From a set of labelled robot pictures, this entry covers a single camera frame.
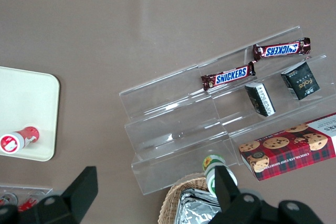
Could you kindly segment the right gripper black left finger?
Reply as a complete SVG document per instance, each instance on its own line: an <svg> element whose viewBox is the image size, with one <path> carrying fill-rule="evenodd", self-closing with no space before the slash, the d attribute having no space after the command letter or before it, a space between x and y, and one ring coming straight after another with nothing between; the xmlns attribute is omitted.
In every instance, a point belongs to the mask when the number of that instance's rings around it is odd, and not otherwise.
<svg viewBox="0 0 336 224"><path fill-rule="evenodd" d="M98 194L97 168L87 166L61 195L43 198L18 215L19 223L81 223Z"/></svg>

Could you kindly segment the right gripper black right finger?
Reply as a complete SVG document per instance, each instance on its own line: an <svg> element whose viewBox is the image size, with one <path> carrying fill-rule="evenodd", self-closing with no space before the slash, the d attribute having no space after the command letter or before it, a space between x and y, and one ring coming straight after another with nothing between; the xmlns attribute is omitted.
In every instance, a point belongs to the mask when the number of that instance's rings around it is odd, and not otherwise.
<svg viewBox="0 0 336 224"><path fill-rule="evenodd" d="M215 192L221 211L210 223L279 223L278 209L240 192L225 166L215 167Z"/></svg>

